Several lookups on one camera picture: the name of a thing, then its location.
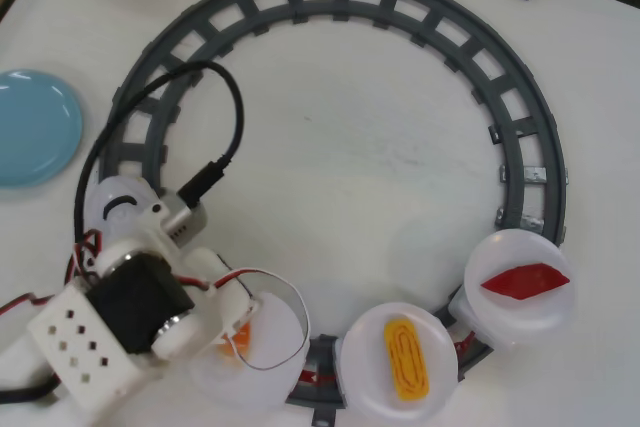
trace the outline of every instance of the curved track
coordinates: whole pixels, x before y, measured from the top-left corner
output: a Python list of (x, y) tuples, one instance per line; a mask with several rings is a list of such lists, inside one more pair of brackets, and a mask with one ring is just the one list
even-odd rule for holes
[[(338, 22), (348, 21), (353, 17), (369, 19), (376, 28), (400, 29), (408, 33), (411, 42), (418, 46), (429, 45), (437, 49), (446, 59), (447, 67), (454, 72), (460, 71), (467, 77), (473, 85), (471, 94), (491, 113), (494, 124), (489, 127), (489, 137), (494, 144), (502, 146), (505, 158), (505, 166), (501, 172), (501, 180), (506, 184), (505, 203), (499, 209), (496, 224), (501, 228), (536, 230), (552, 242), (561, 243), (566, 196), (564, 160), (554, 118), (529, 69), (491, 27), (452, 0), (409, 0), (423, 6), (425, 11), (428, 10), (421, 19), (396, 10), (397, 1), (380, 0), (373, 4), (356, 0), (286, 0), (282, 5), (260, 10), (255, 0), (203, 0), (187, 9), (147, 46), (117, 90), (112, 112), (144, 87), (159, 67), (171, 69), (187, 60), (222, 57), (231, 52), (234, 43), (242, 37), (265, 34), (270, 25), (276, 22), (303, 24), (316, 15), (331, 15)], [(234, 5), (238, 6), (243, 18), (224, 30), (215, 29), (209, 19)], [(469, 38), (462, 45), (454, 43), (437, 30), (443, 20), (466, 31)], [(204, 44), (189, 59), (178, 59), (172, 55), (172, 50), (180, 41), (192, 33), (200, 36)], [(474, 61), (474, 56), (482, 50), (486, 50), (500, 64), (504, 72), (500, 77), (489, 78)], [(114, 135), (102, 156), (101, 179), (116, 175), (122, 161), (138, 161), (142, 164), (145, 179), (156, 191), (161, 192), (160, 169), (166, 160), (166, 131), (180, 113), (178, 105), (183, 95), (200, 78), (201, 76), (194, 76), (176, 80), (167, 87), (159, 100), (149, 98), (140, 106), (139, 112), (151, 116), (145, 143), (124, 143), (126, 126), (123, 126)], [(501, 95), (512, 89), (520, 94), (529, 117), (511, 119)], [(529, 178), (526, 166), (523, 165), (519, 138), (529, 135), (536, 135), (541, 146), (546, 176), (544, 182), (540, 178)], [(523, 217), (526, 183), (546, 184), (544, 219)], [(452, 319), (446, 307), (438, 315), (446, 326), (451, 324)], [(325, 363), (330, 363), (332, 350), (333, 341), (327, 341), (326, 337), (314, 339), (309, 357), (318, 359), (329, 356)], [(489, 352), (488, 347), (476, 342), (460, 361), (461, 376)], [(336, 394), (337, 384), (334, 384), (333, 388), (299, 385), (292, 392), (290, 401), (316, 407), (320, 409), (316, 411), (317, 414), (322, 413), (322, 409), (341, 408), (344, 405), (339, 392)]]

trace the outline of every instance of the white plastic cup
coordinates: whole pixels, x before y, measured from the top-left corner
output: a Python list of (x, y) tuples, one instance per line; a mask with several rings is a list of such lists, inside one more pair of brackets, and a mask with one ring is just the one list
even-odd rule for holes
[[(514, 267), (545, 263), (570, 282), (525, 300), (496, 294), (482, 284)], [(494, 349), (543, 341), (561, 330), (575, 304), (575, 282), (566, 258), (553, 243), (526, 230), (502, 230), (487, 237), (471, 253), (464, 285), (449, 305), (457, 320)]]

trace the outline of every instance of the white perforated block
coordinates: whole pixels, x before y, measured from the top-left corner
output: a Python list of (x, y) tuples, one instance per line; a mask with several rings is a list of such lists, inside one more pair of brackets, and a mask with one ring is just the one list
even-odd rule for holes
[(109, 414), (149, 378), (133, 361), (82, 292), (78, 281), (28, 326), (36, 344), (80, 407), (90, 416)]

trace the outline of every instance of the black cable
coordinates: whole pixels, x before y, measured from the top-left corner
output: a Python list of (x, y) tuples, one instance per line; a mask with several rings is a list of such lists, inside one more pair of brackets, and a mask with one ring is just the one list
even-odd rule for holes
[(180, 189), (179, 194), (180, 192), (182, 192), (183, 195), (181, 195), (181, 197), (183, 198), (183, 200), (187, 203), (187, 205), (189, 205), (189, 207), (193, 208), (194, 202), (195, 204), (197, 204), (197, 200), (199, 200), (199, 195), (202, 195), (202, 193), (204, 193), (202, 192), (202, 190), (205, 188), (206, 190), (208, 190), (215, 182), (217, 182), (217, 180), (222, 177), (222, 170), (224, 170), (231, 163), (231, 159), (237, 152), (238, 147), (240, 147), (240, 142), (242, 141), (242, 133), (244, 132), (244, 106), (242, 103), (242, 95), (240, 94), (240, 89), (238, 88), (238, 84), (236, 83), (233, 76), (220, 64), (217, 64), (210, 60), (197, 60), (194, 62), (187, 62), (185, 64), (182, 64), (180, 67), (177, 67), (176, 69), (158, 77), (140, 92), (134, 94), (126, 104), (124, 104), (116, 111), (113, 117), (107, 122), (107, 125), (105, 125), (104, 129), (102, 129), (102, 132), (100, 132), (100, 135), (89, 151), (89, 155), (87, 156), (84, 166), (82, 167), (82, 172), (80, 173), (80, 179), (78, 180), (78, 188), (76, 190), (76, 199), (73, 210), (73, 227), (76, 242), (82, 242), (84, 238), (84, 198), (87, 191), (87, 185), (89, 183), (89, 177), (91, 176), (91, 169), (93, 168), (93, 164), (95, 164), (96, 160), (98, 160), (102, 149), (107, 144), (113, 133), (120, 126), (120, 124), (122, 124), (122, 122), (129, 118), (129, 116), (133, 113), (140, 102), (142, 102), (153, 91), (159, 89), (172, 80), (183, 77), (184, 75), (190, 74), (192, 72), (199, 72), (204, 69), (210, 69), (216, 72), (218, 75), (220, 75), (220, 77), (222, 77), (222, 79), (229, 87), (231, 96), (233, 97), (233, 101), (235, 104), (236, 127), (233, 133), (231, 144), (229, 145), (227, 151), (220, 157), (220, 159), (218, 159), (217, 162), (210, 162), (207, 166), (205, 166), (204, 169), (196, 174), (196, 177), (194, 177), (194, 179), (198, 180), (198, 185), (196, 186), (196, 188), (187, 193), (184, 192), (185, 188), (192, 186), (192, 179)]
[[(189, 181), (185, 186), (180, 189), (187, 197), (183, 197), (183, 200), (189, 205), (194, 206), (194, 202), (197, 205), (201, 196), (206, 190), (211, 188), (215, 182), (222, 178), (222, 171), (231, 163), (233, 156), (240, 147), (242, 141), (242, 134), (244, 132), (244, 106), (242, 103), (242, 96), (240, 89), (233, 76), (227, 69), (220, 64), (211, 62), (209, 60), (199, 60), (195, 62), (187, 62), (180, 67), (168, 72), (156, 80), (147, 85), (137, 94), (134, 94), (131, 99), (124, 104), (114, 116), (107, 122), (102, 132), (94, 142), (87, 159), (85, 160), (82, 172), (80, 173), (80, 179), (78, 180), (78, 187), (76, 189), (75, 205), (73, 210), (73, 228), (74, 238), (77, 244), (82, 244), (85, 241), (84, 234), (84, 200), (87, 191), (87, 185), (89, 184), (89, 177), (91, 176), (91, 169), (93, 164), (98, 160), (100, 153), (104, 146), (107, 144), (116, 129), (133, 113), (136, 107), (142, 102), (149, 94), (162, 87), (163, 85), (171, 82), (172, 80), (183, 77), (192, 72), (199, 72), (204, 69), (213, 70), (226, 82), (231, 96), (235, 104), (236, 110), (236, 127), (233, 133), (231, 144), (227, 151), (218, 159), (217, 162), (209, 162), (204, 169), (202, 169), (194, 179), (197, 182), (193, 182), (193, 179)], [(82, 259), (78, 259), (78, 267), (82, 274), (88, 276), (86, 268), (83, 265)], [(71, 264), (67, 266), (67, 271), (72, 268)], [(57, 375), (52, 374), (44, 383), (32, 387), (26, 387), (22, 389), (11, 389), (0, 391), (0, 405), (2, 404), (15, 404), (20, 402), (33, 402), (45, 395), (50, 394), (53, 390), (60, 385), (60, 379)]]
[(60, 385), (60, 379), (52, 374), (45, 382), (33, 387), (0, 391), (0, 405), (35, 402), (45, 395), (49, 395)]

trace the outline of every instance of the yellow candy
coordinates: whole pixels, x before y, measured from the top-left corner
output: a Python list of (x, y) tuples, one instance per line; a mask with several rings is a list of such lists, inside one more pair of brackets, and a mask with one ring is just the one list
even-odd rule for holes
[(396, 319), (384, 327), (393, 383), (400, 400), (420, 400), (429, 393), (427, 366), (420, 339), (409, 319)]

